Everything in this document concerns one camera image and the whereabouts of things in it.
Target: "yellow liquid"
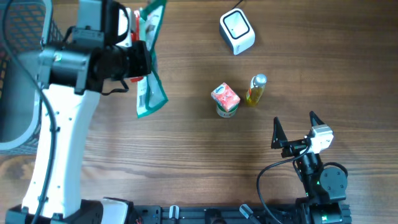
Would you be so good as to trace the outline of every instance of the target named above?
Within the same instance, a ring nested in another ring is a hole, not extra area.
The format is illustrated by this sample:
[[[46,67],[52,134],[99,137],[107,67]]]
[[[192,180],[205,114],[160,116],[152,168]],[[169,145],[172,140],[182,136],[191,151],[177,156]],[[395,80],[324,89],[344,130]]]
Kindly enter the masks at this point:
[[[260,97],[266,88],[265,85],[262,87],[254,87],[246,94],[246,103],[249,106],[256,106],[259,103]]]

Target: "wood grain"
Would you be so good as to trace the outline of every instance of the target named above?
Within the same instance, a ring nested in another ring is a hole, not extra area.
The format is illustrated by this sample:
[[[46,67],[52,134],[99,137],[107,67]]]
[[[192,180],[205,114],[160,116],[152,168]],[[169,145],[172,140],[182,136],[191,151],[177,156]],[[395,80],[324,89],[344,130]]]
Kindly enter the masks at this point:
[[[170,101],[137,119],[135,85],[101,98],[87,137],[83,197],[137,205],[258,204],[258,172],[281,160],[269,147],[273,117],[289,139],[298,139],[308,133],[314,110],[335,132],[323,161],[349,170],[346,203],[354,223],[396,223],[398,3],[246,1],[241,7],[256,43],[233,56],[218,21],[235,3],[168,3],[156,51]],[[55,5],[63,30],[76,22],[76,10],[68,1]],[[243,96],[258,73],[268,76],[259,106],[220,118],[210,92],[226,82]],[[21,202],[33,167],[33,156],[0,157],[0,222]],[[261,189],[272,203],[305,193],[290,165],[266,173]]]

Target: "screw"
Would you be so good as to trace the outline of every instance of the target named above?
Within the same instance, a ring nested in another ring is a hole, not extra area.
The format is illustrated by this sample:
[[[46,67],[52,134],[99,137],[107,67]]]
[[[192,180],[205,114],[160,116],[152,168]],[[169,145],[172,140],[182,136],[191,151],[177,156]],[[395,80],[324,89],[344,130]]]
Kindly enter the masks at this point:
[[[54,55],[54,62],[59,62],[62,59],[62,54],[60,53],[55,53]]]
[[[42,37],[42,38],[40,39],[40,46],[41,46],[42,48],[45,47],[45,45],[44,45],[44,37]]]

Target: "green snack bag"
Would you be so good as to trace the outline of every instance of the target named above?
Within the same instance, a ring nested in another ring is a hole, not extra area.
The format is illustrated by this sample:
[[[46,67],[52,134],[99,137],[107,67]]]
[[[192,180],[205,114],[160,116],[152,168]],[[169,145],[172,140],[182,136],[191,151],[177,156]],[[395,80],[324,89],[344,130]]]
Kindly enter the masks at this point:
[[[157,74],[155,43],[162,26],[167,0],[156,0],[140,10],[140,40],[144,40],[152,57],[152,72],[137,82],[137,116],[141,118],[161,109],[168,102]]]

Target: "wire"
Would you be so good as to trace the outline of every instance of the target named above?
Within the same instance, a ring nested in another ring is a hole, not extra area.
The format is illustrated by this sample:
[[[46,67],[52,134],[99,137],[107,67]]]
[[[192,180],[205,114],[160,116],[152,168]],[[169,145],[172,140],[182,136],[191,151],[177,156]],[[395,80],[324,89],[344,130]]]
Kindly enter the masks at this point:
[[[101,93],[103,96],[109,96],[112,93],[127,93],[129,91],[129,87],[127,86],[127,83],[124,80],[120,80],[120,83],[122,83],[124,89],[116,88],[111,90],[108,93]]]
[[[69,38],[69,36],[70,36],[70,34],[72,33],[72,31],[73,31],[74,28],[76,28],[76,26],[70,26],[70,27],[67,29],[67,32],[65,33],[65,36],[64,36],[62,42],[66,42],[66,41],[68,40],[68,38]]]
[[[239,4],[241,4],[243,2],[243,0],[240,0],[238,3],[236,3],[236,5],[234,7],[232,7],[232,9],[236,8],[236,6],[238,6]]]
[[[306,153],[307,153],[309,150],[310,150],[310,148],[307,147],[307,149],[306,149],[301,155],[299,155],[299,156],[297,156],[297,157],[293,157],[293,158],[291,158],[291,159],[286,159],[286,160],[284,160],[284,161],[279,161],[279,162],[276,162],[276,163],[274,163],[274,164],[271,164],[271,165],[267,166],[266,168],[264,168],[264,169],[259,173],[259,175],[257,176],[257,184],[256,184],[256,186],[257,186],[257,193],[259,194],[260,201],[261,201],[262,205],[264,206],[264,209],[266,210],[266,212],[267,212],[275,221],[277,221],[277,222],[280,223],[280,224],[282,224],[282,223],[281,223],[278,219],[276,219],[276,217],[274,216],[274,214],[272,214],[272,212],[268,209],[268,207],[267,207],[267,205],[266,205],[266,203],[265,203],[265,201],[264,201],[264,199],[263,199],[263,197],[262,197],[262,195],[261,195],[261,191],[260,191],[260,177],[263,175],[263,173],[265,173],[265,171],[267,171],[267,170],[269,170],[269,169],[271,169],[271,168],[273,168],[273,167],[275,167],[275,166],[279,166],[279,165],[281,165],[281,164],[285,164],[285,163],[287,163],[287,162],[292,162],[292,161],[296,161],[297,159],[300,159],[301,157],[303,157],[304,155],[306,155]]]
[[[10,56],[11,61],[13,63],[15,63],[18,67],[20,67],[23,71],[23,74],[25,75],[26,79],[28,79],[30,81],[30,83],[34,86],[34,88],[37,90],[37,92],[39,93],[46,109],[47,112],[49,114],[49,118],[50,118],[50,131],[51,131],[51,143],[50,143],[50,153],[49,153],[49,163],[47,165],[47,170],[45,172],[45,179],[44,179],[44,183],[43,183],[43,189],[42,189],[42,193],[39,197],[39,205],[37,206],[37,210],[36,213],[34,215],[34,218],[32,220],[32,223],[35,224],[37,222],[37,220],[39,219],[40,213],[42,212],[44,203],[46,202],[46,194],[47,194],[47,189],[49,187],[49,180],[50,180],[50,175],[51,175],[51,171],[52,171],[52,164],[53,164],[53,159],[54,159],[54,154],[55,154],[55,142],[56,142],[56,138],[57,138],[57,123],[55,120],[55,115],[53,112],[53,109],[51,107],[51,104],[49,102],[49,99],[47,99],[47,97],[44,95],[43,91],[40,89],[39,85],[37,84],[37,82],[34,80],[33,76],[30,74],[30,72],[21,64],[21,62],[18,60],[18,58],[14,55],[14,53],[12,52],[11,48],[10,48],[10,44],[7,40],[6,37],[6,18],[7,18],[7,13],[8,10],[11,6],[11,3],[13,2],[13,0],[8,0],[7,4],[6,4],[6,8],[4,10],[4,13],[2,15],[2,29],[1,29],[1,35],[2,35],[2,39],[4,41],[4,48],[6,49],[8,56]]]
[[[325,166],[335,166],[340,168],[345,174],[346,177],[348,177],[348,170],[341,164],[337,163],[337,162],[327,162],[323,165],[322,169],[325,168]]]

